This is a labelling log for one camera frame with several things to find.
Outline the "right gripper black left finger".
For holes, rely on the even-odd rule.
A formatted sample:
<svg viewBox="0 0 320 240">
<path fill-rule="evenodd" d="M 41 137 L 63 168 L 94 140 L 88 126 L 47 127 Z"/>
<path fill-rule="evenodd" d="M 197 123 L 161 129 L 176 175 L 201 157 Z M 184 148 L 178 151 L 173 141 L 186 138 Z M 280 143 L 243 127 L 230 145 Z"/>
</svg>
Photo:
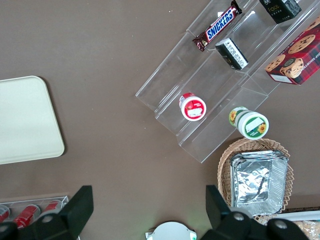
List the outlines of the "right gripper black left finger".
<svg viewBox="0 0 320 240">
<path fill-rule="evenodd" d="M 92 186 L 64 202 L 59 198 L 0 205 L 2 240 L 77 240 L 94 211 Z"/>
</svg>

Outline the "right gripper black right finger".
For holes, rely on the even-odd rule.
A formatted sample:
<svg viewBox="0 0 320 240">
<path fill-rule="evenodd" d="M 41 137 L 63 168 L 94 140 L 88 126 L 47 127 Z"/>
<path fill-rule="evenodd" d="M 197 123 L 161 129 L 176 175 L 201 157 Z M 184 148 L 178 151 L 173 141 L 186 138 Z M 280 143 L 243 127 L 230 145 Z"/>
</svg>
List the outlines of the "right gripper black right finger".
<svg viewBox="0 0 320 240">
<path fill-rule="evenodd" d="M 238 210 L 230 210 L 215 185 L 207 185 L 205 207 L 211 229 L 203 240 L 307 240 L 293 222 L 275 218 L 262 225 Z"/>
</svg>

